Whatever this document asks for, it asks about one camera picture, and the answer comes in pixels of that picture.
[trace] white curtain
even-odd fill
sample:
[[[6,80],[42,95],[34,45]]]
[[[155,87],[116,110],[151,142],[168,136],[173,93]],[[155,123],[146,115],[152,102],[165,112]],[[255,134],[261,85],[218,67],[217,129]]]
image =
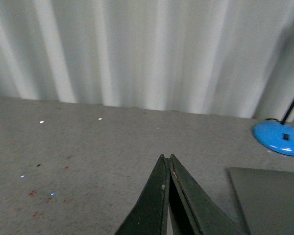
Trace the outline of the white curtain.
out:
[[[0,0],[0,95],[281,119],[294,0]]]

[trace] red stain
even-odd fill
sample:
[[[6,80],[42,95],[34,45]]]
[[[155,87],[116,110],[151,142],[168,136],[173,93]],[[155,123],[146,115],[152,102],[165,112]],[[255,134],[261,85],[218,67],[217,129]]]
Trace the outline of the red stain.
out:
[[[52,197],[50,197],[49,199],[48,199],[48,201],[46,201],[46,203],[48,203],[49,201],[51,201],[52,200]]]
[[[37,193],[38,193],[38,192],[37,192],[36,190],[33,190],[29,195],[33,197],[33,196],[35,196]]]

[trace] speckled surface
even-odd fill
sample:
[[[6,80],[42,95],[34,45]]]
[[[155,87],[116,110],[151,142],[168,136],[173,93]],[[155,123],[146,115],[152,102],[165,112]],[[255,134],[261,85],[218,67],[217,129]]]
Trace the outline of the speckled surface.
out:
[[[294,171],[253,138],[258,122],[0,97],[0,235],[112,235],[171,153],[244,228],[225,168]]]

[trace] black cable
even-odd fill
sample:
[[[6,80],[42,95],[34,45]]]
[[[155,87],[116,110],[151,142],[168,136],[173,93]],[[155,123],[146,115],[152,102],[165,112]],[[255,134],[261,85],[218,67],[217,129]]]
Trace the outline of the black cable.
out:
[[[292,111],[293,108],[294,108],[294,100],[293,100],[292,104],[290,105],[288,111],[286,112],[284,118],[283,118],[282,121],[280,122],[282,125],[284,125],[286,119],[289,117],[289,115],[290,115],[290,113],[291,113],[291,111]]]

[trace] dark green object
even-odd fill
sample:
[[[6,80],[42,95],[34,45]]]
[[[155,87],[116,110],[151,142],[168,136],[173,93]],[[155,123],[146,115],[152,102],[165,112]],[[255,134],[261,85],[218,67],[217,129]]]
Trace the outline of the dark green object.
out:
[[[244,235],[180,161],[161,155],[136,205],[116,235],[166,235],[168,206],[174,235]]]

